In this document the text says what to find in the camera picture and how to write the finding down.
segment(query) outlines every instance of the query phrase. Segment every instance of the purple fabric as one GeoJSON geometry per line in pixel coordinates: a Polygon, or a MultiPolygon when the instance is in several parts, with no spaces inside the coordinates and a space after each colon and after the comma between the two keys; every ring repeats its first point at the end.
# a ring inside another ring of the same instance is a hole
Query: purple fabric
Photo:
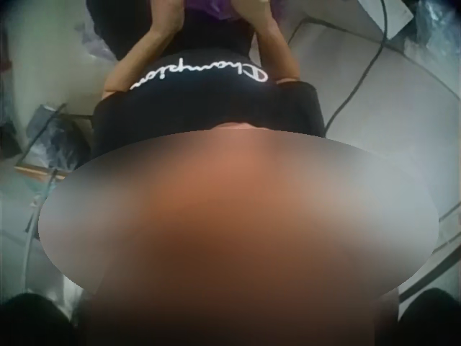
{"type": "MultiPolygon", "coordinates": [[[[284,3],[285,0],[271,0],[272,13],[278,22],[282,18],[284,3]]],[[[186,7],[207,12],[219,20],[240,18],[233,10],[231,0],[186,0],[186,7]]]]}

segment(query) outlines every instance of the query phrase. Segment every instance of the wire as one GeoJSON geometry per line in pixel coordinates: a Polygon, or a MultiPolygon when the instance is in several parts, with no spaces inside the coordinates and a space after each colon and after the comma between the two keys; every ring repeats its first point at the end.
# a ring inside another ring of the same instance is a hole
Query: wire
{"type": "MultiPolygon", "coordinates": [[[[360,80],[357,82],[357,85],[355,86],[355,88],[352,90],[352,92],[349,94],[349,96],[346,98],[346,100],[341,104],[341,106],[339,106],[339,108],[331,116],[330,120],[328,121],[328,123],[326,124],[326,127],[325,127],[325,135],[329,132],[331,126],[333,125],[333,122],[336,120],[338,115],[352,101],[355,94],[360,90],[360,87],[363,85],[364,80],[368,77],[368,74],[370,73],[371,69],[375,65],[378,58],[381,56],[381,53],[384,51],[384,48],[386,46],[386,42],[388,41],[389,20],[388,20],[388,8],[386,7],[385,0],[380,0],[380,1],[381,1],[381,5],[382,5],[382,13],[384,15],[384,33],[382,35],[382,40],[380,42],[380,47],[379,47],[378,51],[376,52],[376,55],[373,57],[373,59],[368,64],[367,68],[365,69],[364,73],[362,74],[362,77],[360,77],[360,80]]],[[[306,22],[308,22],[308,19],[305,18],[297,25],[297,27],[293,31],[290,39],[288,40],[288,44],[291,44],[291,42],[295,38],[295,36],[296,36],[297,32],[299,31],[299,29],[306,22]]]]}
{"type": "Polygon", "coordinates": [[[442,221],[445,221],[450,215],[452,215],[459,207],[461,207],[461,202],[456,204],[453,208],[451,208],[449,211],[447,211],[443,216],[440,217],[439,223],[442,221]]]}
{"type": "MultiPolygon", "coordinates": [[[[386,43],[388,41],[388,25],[389,25],[389,23],[388,23],[388,10],[387,10],[386,4],[385,4],[385,0],[381,0],[381,4],[382,4],[382,12],[384,14],[384,34],[383,34],[382,40],[380,42],[380,47],[379,47],[375,57],[370,61],[370,64],[365,69],[365,71],[362,74],[362,77],[360,78],[359,82],[357,83],[355,88],[352,90],[351,94],[346,98],[346,100],[341,104],[341,106],[335,111],[335,113],[333,114],[333,116],[331,117],[329,122],[327,123],[326,129],[325,129],[325,134],[328,133],[328,131],[330,130],[331,125],[333,124],[335,119],[343,111],[343,109],[351,102],[351,100],[354,98],[355,94],[359,91],[359,89],[362,86],[364,80],[368,77],[368,73],[371,71],[372,67],[374,66],[374,64],[376,63],[378,58],[381,56],[381,53],[383,52],[383,50],[384,50],[384,48],[386,46],[386,43]]],[[[309,19],[305,18],[296,26],[296,28],[293,31],[290,39],[288,40],[289,45],[292,43],[293,39],[296,37],[296,34],[299,31],[299,29],[304,24],[306,24],[308,22],[309,22],[309,19]]],[[[461,207],[461,202],[456,204],[453,208],[451,208],[443,216],[441,216],[440,219],[439,219],[439,223],[446,220],[449,216],[451,216],[460,207],[461,207]]],[[[433,251],[433,253],[436,253],[436,252],[442,250],[448,244],[451,244],[452,241],[456,240],[460,236],[461,236],[461,233],[457,234],[456,236],[451,238],[447,243],[437,247],[433,251]]],[[[400,303],[403,303],[408,298],[410,298],[414,294],[418,293],[420,290],[422,290],[424,287],[426,287],[428,284],[430,284],[432,281],[436,280],[440,275],[442,275],[444,272],[446,272],[451,266],[453,266],[454,264],[459,262],[460,259],[461,259],[460,254],[461,254],[461,247],[458,247],[450,256],[448,256],[448,258],[445,261],[443,261],[443,263],[441,263],[439,266],[434,268],[429,274],[427,274],[421,280],[416,282],[408,290],[406,290],[405,292],[400,294],[400,297],[399,297],[400,303]]]]}

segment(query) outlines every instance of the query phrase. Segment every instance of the hand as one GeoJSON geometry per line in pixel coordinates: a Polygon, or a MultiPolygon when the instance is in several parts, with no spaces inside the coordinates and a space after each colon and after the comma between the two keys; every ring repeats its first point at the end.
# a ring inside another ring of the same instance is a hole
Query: hand
{"type": "Polygon", "coordinates": [[[152,30],[176,34],[184,25],[184,0],[151,0],[152,30]]]}
{"type": "Polygon", "coordinates": [[[266,29],[274,21],[270,0],[232,0],[232,6],[256,31],[266,29]]]}

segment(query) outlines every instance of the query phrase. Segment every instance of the plastic bag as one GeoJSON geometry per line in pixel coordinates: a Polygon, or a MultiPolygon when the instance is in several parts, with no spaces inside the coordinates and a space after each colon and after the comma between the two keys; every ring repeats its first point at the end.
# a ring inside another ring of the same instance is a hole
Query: plastic bag
{"type": "Polygon", "coordinates": [[[117,61],[115,55],[107,47],[103,39],[95,33],[94,22],[88,11],[86,11],[85,20],[76,25],[75,30],[81,34],[81,44],[91,56],[103,58],[108,61],[117,61]]]}
{"type": "MultiPolygon", "coordinates": [[[[32,141],[43,129],[55,110],[41,105],[27,126],[32,141]]],[[[70,120],[51,120],[45,132],[30,150],[32,161],[46,168],[72,172],[89,161],[91,149],[81,130],[70,120]]]]}
{"type": "Polygon", "coordinates": [[[416,10],[418,44],[441,57],[460,56],[460,19],[446,0],[420,0],[416,10]]]}

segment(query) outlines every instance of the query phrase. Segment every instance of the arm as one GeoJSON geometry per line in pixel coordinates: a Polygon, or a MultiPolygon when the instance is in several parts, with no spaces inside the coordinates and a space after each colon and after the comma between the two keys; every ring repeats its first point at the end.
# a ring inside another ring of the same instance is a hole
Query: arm
{"type": "Polygon", "coordinates": [[[299,81],[300,67],[279,25],[269,0],[232,0],[234,9],[256,30],[263,67],[277,82],[299,81]]]}
{"type": "Polygon", "coordinates": [[[153,24],[115,66],[104,84],[102,99],[127,92],[149,63],[157,59],[184,24],[184,0],[151,0],[153,24]]]}
{"type": "Polygon", "coordinates": [[[115,92],[130,90],[146,66],[163,52],[170,40],[171,36],[149,30],[109,74],[104,84],[102,99],[115,92]]]}
{"type": "Polygon", "coordinates": [[[274,19],[256,31],[262,66],[277,83],[300,80],[300,66],[274,19]]]}

